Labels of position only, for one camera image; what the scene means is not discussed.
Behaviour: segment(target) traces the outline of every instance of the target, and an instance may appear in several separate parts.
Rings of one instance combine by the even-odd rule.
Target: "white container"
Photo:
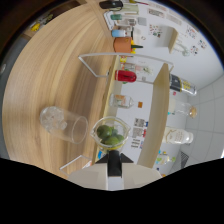
[[[187,132],[183,129],[166,127],[162,142],[168,144],[190,144],[193,139],[194,135],[191,132]]]

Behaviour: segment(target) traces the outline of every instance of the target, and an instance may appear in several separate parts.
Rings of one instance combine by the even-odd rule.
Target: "poster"
[[[200,47],[201,47],[202,49],[205,49],[205,48],[207,47],[207,44],[206,44],[205,41],[203,41],[202,39],[200,39],[200,40],[198,41],[198,45],[200,45]]]
[[[193,39],[195,39],[195,38],[197,37],[197,32],[196,32],[193,28],[191,28],[190,26],[187,26],[187,31],[186,31],[186,33],[187,33],[190,37],[192,37]]]
[[[191,47],[191,54],[193,54],[194,56],[198,54],[199,48],[196,47],[195,45],[193,45]]]
[[[161,27],[149,24],[149,35],[153,35],[155,37],[160,38],[161,34],[162,34]]]

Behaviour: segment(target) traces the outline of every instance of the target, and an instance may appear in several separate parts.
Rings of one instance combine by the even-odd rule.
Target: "small container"
[[[135,82],[137,76],[132,71],[116,70],[115,71],[115,80],[122,82]]]
[[[189,81],[170,74],[170,89],[186,93],[188,96],[196,96],[196,86]]]
[[[156,165],[165,165],[168,162],[175,162],[176,158],[173,157],[170,159],[170,157],[167,154],[158,154],[155,164]]]
[[[127,22],[129,26],[135,26],[137,24],[136,19],[128,19]]]
[[[135,64],[125,63],[124,70],[135,72]]]
[[[114,14],[114,15],[111,15],[110,18],[112,20],[122,20],[122,15],[121,14]]]
[[[142,108],[143,103],[139,101],[134,101],[130,96],[124,96],[124,95],[110,95],[110,106],[113,107],[119,107],[124,109],[129,109],[132,106]]]
[[[126,37],[127,32],[125,30],[112,30],[112,37]]]
[[[163,143],[168,144],[190,144],[194,139],[194,135],[191,132],[187,132],[183,129],[177,129],[172,127],[166,127],[163,135]]]

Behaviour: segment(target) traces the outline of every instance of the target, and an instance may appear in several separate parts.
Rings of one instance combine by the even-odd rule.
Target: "paper sign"
[[[145,120],[140,118],[135,118],[134,126],[136,127],[144,127]]]
[[[154,15],[154,16],[159,16],[161,18],[165,17],[164,13],[159,12],[159,11],[154,10],[154,9],[149,9],[148,12],[149,12],[149,14]]]

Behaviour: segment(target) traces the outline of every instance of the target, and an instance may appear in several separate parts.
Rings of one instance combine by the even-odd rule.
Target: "cup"
[[[88,129],[85,117],[55,106],[41,111],[40,123],[53,136],[74,144],[84,140]]]

